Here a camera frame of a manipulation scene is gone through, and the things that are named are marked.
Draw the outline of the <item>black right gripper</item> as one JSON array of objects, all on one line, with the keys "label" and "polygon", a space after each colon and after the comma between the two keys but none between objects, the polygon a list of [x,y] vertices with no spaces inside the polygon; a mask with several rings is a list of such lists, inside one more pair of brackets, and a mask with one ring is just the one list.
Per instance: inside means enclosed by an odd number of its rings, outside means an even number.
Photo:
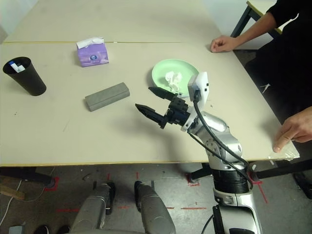
[{"label": "black right gripper", "polygon": [[183,126],[190,116],[188,104],[185,100],[177,97],[177,94],[171,93],[160,87],[148,88],[157,97],[171,100],[165,116],[158,114],[154,109],[141,104],[135,104],[136,108],[148,119],[156,122],[161,129],[164,129],[167,123]]}]

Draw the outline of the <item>bystander bare hand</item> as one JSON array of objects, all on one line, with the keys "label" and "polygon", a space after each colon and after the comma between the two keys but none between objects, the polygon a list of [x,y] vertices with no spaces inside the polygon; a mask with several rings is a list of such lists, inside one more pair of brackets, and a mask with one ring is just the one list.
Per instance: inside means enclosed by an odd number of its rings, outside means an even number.
[{"label": "bystander bare hand", "polygon": [[211,42],[210,51],[213,53],[229,52],[238,47],[239,41],[237,38],[228,36],[220,36]]},{"label": "bystander bare hand", "polygon": [[276,134],[273,151],[279,153],[290,141],[305,143],[312,139],[312,107],[287,118]]}]

